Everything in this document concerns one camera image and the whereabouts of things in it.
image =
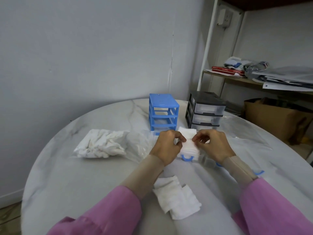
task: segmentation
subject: white marble tabletop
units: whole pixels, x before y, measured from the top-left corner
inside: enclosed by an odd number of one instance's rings
[[[187,102],[177,102],[180,105],[178,126],[186,127]],[[265,170],[262,176],[313,222],[313,168],[276,137],[252,126],[271,149],[245,142],[242,145],[235,139],[230,142],[234,151],[239,156],[250,152]],[[148,99],[93,110],[50,140],[26,182],[22,202],[23,234],[42,235],[65,216],[77,218],[136,167],[136,163],[120,157],[72,158],[74,148],[90,129],[149,130]],[[223,168],[174,160],[164,170],[164,176],[173,175],[178,176],[182,185],[190,186],[202,203],[201,210],[186,219],[172,221],[151,193],[142,201],[143,215],[135,234],[243,234],[230,217],[239,209],[240,189]]]

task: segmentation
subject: stack of white cloth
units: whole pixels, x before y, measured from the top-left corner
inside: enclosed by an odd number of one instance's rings
[[[182,143],[182,149],[180,150],[180,153],[177,155],[177,157],[181,158],[183,155],[183,157],[186,159],[193,157],[193,161],[198,161],[200,150],[192,141],[192,138],[197,134],[197,130],[179,127],[178,131],[181,132],[187,141]]]
[[[108,158],[126,155],[125,137],[128,131],[92,129],[78,144],[74,154],[79,158]]]
[[[202,206],[189,186],[180,185],[177,176],[158,178],[153,192],[164,213],[169,211],[174,220],[187,218],[198,212]]]

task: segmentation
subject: person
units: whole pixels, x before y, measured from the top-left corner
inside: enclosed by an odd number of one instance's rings
[[[175,138],[180,140],[176,145]],[[313,234],[313,224],[236,156],[223,132],[200,130],[192,140],[244,188],[241,211],[234,220],[246,234]],[[121,185],[79,218],[65,217],[47,234],[131,234],[142,214],[140,200],[151,192],[163,168],[174,161],[182,142],[186,139],[178,131],[161,132],[150,154]]]

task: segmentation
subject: white outlet box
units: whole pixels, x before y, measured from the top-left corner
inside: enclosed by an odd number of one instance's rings
[[[233,13],[228,9],[221,9],[219,11],[217,25],[221,27],[229,27],[230,21],[232,20]]]

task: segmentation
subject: red book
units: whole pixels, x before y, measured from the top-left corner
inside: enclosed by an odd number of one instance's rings
[[[216,72],[216,73],[227,73],[229,75],[235,75],[236,73],[234,72],[229,72],[229,71],[222,71],[222,70],[217,70],[217,69],[212,69],[213,72]],[[238,75],[240,76],[245,76],[243,73],[237,73]]]
[[[245,74],[245,71],[242,71],[242,70],[229,69],[229,68],[223,68],[223,67],[217,67],[217,66],[213,66],[212,70],[221,70],[221,71],[225,71],[225,72]]]

